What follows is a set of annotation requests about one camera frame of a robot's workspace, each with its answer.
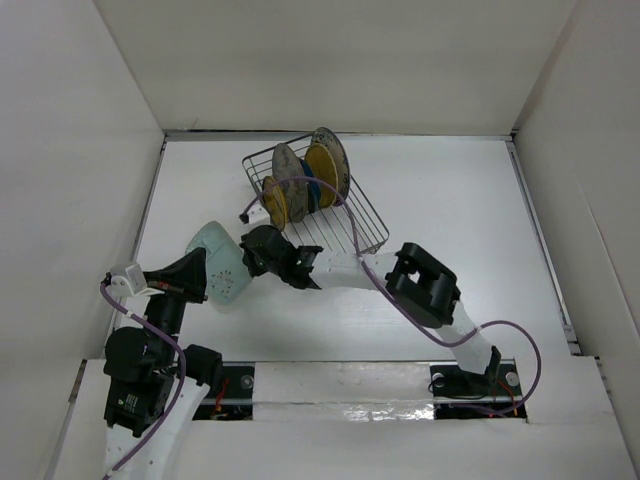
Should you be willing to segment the light green rectangular plate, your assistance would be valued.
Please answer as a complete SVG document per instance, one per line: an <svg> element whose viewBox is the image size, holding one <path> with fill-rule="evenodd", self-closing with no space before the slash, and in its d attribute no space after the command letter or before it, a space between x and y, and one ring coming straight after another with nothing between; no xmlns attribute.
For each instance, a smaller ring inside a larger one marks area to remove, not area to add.
<svg viewBox="0 0 640 480"><path fill-rule="evenodd" d="M208 299L220 307L232 305L252 281L243 263L244 251L217 221L205 224L188 243L185 253L197 248L206 252Z"/></svg>

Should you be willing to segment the gold and black plate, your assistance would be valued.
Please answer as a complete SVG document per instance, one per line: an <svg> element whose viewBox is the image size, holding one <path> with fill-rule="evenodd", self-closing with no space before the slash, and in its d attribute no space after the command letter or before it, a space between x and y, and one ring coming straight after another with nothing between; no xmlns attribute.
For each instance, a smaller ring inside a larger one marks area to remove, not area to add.
<svg viewBox="0 0 640 480"><path fill-rule="evenodd" d="M283 231L288 223L286 196L272 176L266 176L262 183L263 203L271 217L272 224Z"/></svg>

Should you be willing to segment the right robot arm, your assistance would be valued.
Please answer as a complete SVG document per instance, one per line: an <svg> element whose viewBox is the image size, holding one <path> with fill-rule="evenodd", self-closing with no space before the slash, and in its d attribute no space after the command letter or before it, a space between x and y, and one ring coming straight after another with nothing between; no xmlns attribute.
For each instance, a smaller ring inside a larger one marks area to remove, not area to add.
<svg viewBox="0 0 640 480"><path fill-rule="evenodd" d="M498 381L501 354L486 340L461 302L457 276L415 243L391 254L330 253L320 246L294 246L273 226L241 237L243 263L251 276L271 273L300 290L349 288L382 294L433 341L451 350L462 381L484 393Z"/></svg>

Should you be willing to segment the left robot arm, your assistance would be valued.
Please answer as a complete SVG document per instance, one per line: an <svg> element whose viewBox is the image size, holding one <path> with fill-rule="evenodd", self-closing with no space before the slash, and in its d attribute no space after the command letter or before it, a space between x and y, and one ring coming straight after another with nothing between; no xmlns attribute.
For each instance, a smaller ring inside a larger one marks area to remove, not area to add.
<svg viewBox="0 0 640 480"><path fill-rule="evenodd" d="M205 261L198 247L160 270L114 267L100 284L103 299L133 322L105 345L106 479L170 478L196 410L225 387L220 353L178 344L187 304L207 299Z"/></svg>

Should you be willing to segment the round bamboo woven plate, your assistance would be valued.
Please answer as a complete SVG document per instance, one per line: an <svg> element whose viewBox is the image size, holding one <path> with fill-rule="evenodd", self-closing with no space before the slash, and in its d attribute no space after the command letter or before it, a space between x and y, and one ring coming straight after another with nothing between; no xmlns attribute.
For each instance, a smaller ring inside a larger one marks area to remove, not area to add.
<svg viewBox="0 0 640 480"><path fill-rule="evenodd" d="M307 149L304 157L315 178L325 182L328 186L320 184L319 207L321 209L334 205L338 190L338 174L335 162L328 148L324 145L313 143Z"/></svg>

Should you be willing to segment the blue floral round plate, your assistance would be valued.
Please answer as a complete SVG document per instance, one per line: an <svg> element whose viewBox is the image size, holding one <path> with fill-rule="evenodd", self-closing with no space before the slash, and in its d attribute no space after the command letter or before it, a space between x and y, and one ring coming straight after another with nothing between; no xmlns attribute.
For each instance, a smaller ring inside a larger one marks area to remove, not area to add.
<svg viewBox="0 0 640 480"><path fill-rule="evenodd" d="M335 204L339 206L343 200L348 198L351 183L351 171L346 150L338 136L326 127L317 128L312 135L311 142L326 147L334 160L340 195Z"/></svg>

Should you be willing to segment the dark blue leaf dish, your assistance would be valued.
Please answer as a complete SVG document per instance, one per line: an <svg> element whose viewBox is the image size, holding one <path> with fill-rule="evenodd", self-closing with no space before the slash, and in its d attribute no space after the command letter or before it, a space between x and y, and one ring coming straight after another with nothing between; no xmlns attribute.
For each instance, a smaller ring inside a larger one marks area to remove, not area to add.
<svg viewBox="0 0 640 480"><path fill-rule="evenodd" d="M313 214L321 209L320 200L322 199L321 184L314 181L316 178L311 167L302 158L299 159L305 177L309 177L306 181L308 194L308 213Z"/></svg>

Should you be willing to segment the grey deer plate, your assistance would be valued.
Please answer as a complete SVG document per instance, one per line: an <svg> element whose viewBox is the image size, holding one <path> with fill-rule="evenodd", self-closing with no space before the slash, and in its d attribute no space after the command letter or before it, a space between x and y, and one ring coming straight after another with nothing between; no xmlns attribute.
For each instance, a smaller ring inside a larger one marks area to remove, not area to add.
<svg viewBox="0 0 640 480"><path fill-rule="evenodd" d="M309 193L305 180L297 180L304 176L300 159L286 143L275 146L272 154L272 173L282 189L288 207L289 220L300 223L308 214Z"/></svg>

